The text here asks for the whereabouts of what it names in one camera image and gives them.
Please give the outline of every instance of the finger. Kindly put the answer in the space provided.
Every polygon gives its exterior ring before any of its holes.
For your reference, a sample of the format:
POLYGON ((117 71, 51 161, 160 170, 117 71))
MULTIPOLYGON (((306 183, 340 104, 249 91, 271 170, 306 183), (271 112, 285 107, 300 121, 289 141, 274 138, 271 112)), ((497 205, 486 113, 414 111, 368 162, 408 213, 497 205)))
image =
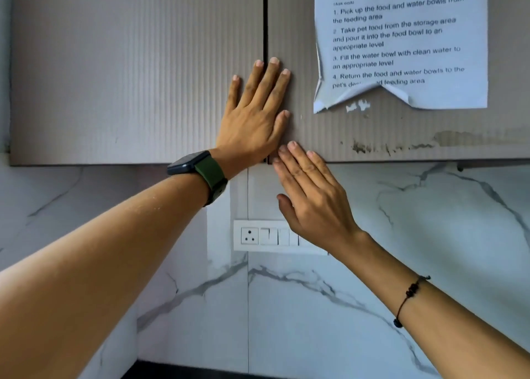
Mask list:
POLYGON ((259 108, 260 110, 263 109, 263 106, 269 97, 269 93, 272 90, 272 86, 276 81, 276 76, 278 75, 279 69, 280 60, 278 60, 276 57, 271 58, 267 70, 265 71, 265 75, 258 85, 258 89, 256 90, 254 98, 252 99, 251 103, 253 106, 259 108))
POLYGON ((289 172, 285 164, 279 158, 275 158, 272 162, 272 165, 274 166, 276 174, 278 174, 278 178, 280 179, 282 187, 285 189, 285 192, 287 192, 293 202, 296 204, 297 202, 302 202, 304 199, 306 199, 306 195, 300 188, 298 182, 296 182, 293 175, 289 172))
POLYGON ((291 175, 294 177, 298 185, 302 188, 304 193, 309 197, 314 194, 317 189, 316 185, 311 181, 306 173, 301 169, 298 162, 295 160, 291 152, 284 145, 280 146, 278 149, 278 154, 280 159, 285 164, 291 175))
POLYGON ((261 73, 263 72, 263 66, 264 63, 261 60, 257 60, 254 63, 254 68, 252 69, 252 72, 248 77, 247 84, 245 85, 245 90, 243 91, 241 100, 239 101, 240 106, 248 106, 254 98, 254 94, 256 93, 256 89, 258 88, 258 85, 260 83, 261 73))
POLYGON ((295 141, 290 141, 287 145, 289 152, 293 155, 302 171, 314 182, 318 188, 325 188, 329 185, 326 178, 320 174, 312 161, 305 154, 304 150, 295 141))
POLYGON ((283 133, 289 124, 290 116, 291 113, 287 110, 282 111, 276 116, 276 119, 274 120, 274 126, 272 127, 272 133, 269 137, 269 147, 271 149, 274 150, 278 147, 278 143, 280 143, 280 139, 282 139, 283 133))
POLYGON ((232 77, 232 83, 230 84, 229 89, 229 99, 226 101, 225 114, 232 111, 237 106, 237 91, 239 89, 239 84, 241 80, 239 76, 234 75, 232 77))
POLYGON ((283 70, 278 81, 276 81, 276 85, 270 93, 265 106, 263 106, 264 111, 270 114, 276 114, 276 111, 280 108, 280 104, 282 104, 290 78, 291 72, 289 70, 283 70))
POLYGON ((300 232, 300 221, 298 221, 298 217, 296 216, 295 208, 293 207, 291 200, 284 194, 276 196, 276 199, 278 200, 280 212, 285 217, 285 220, 287 220, 289 223, 289 227, 291 227, 294 232, 300 232))
POLYGON ((307 155, 309 159, 313 162, 313 164, 316 166, 316 168, 319 169, 320 174, 322 174, 322 176, 326 178, 327 182, 329 182, 333 186, 340 185, 339 182, 335 179, 335 176, 331 173, 330 169, 328 168, 328 165, 326 164, 324 159, 320 157, 320 155, 313 151, 308 151, 307 155))

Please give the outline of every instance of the black string bracelet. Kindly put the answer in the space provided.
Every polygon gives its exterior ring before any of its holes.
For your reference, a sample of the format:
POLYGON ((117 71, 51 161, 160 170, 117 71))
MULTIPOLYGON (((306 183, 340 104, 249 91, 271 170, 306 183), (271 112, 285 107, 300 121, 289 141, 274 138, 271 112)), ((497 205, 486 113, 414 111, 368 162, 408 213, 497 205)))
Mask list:
POLYGON ((427 277, 424 277, 424 276, 420 276, 418 278, 418 280, 414 283, 412 283, 409 287, 409 289, 407 290, 407 292, 405 293, 407 295, 407 298, 405 298, 403 300, 403 302, 401 303, 401 306, 399 307, 398 309, 398 312, 397 312, 397 315, 396 315, 396 318, 394 319, 394 326, 396 326, 398 329, 401 329, 403 327, 403 325, 401 324, 401 322, 399 321, 399 314, 401 312, 401 308, 403 308, 403 305, 405 305, 405 302, 407 302, 407 300, 409 298, 412 298, 416 295, 416 293, 418 292, 418 289, 420 288, 419 287, 419 284, 420 282, 422 281, 427 281, 427 280, 430 280, 430 276, 427 276, 427 277))

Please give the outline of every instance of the smartwatch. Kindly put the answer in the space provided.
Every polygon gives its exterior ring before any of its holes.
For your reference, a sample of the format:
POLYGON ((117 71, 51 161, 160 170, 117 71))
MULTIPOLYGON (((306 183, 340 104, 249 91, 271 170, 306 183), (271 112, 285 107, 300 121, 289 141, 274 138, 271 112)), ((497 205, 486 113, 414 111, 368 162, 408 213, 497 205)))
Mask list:
POLYGON ((168 175, 197 173, 210 187, 210 196, 205 206, 212 204, 225 190, 228 180, 221 167, 208 150, 184 156, 168 166, 168 175))

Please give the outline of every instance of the power outlet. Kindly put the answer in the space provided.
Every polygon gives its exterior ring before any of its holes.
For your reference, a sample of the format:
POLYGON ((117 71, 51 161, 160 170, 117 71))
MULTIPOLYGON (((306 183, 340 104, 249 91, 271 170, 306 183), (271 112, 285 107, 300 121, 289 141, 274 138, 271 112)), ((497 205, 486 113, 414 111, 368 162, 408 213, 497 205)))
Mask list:
POLYGON ((258 245, 259 236, 257 228, 245 228, 241 229, 241 243, 244 245, 258 245))

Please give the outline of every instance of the green watch strap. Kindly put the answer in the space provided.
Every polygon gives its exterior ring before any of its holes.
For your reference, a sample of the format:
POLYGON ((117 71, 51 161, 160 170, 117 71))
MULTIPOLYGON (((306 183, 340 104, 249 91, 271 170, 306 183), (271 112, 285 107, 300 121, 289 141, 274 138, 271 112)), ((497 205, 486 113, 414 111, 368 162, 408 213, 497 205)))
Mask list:
POLYGON ((228 180, 225 178, 221 166, 211 155, 195 164, 195 171, 204 178, 210 187, 210 196, 206 204, 208 206, 224 192, 228 180))

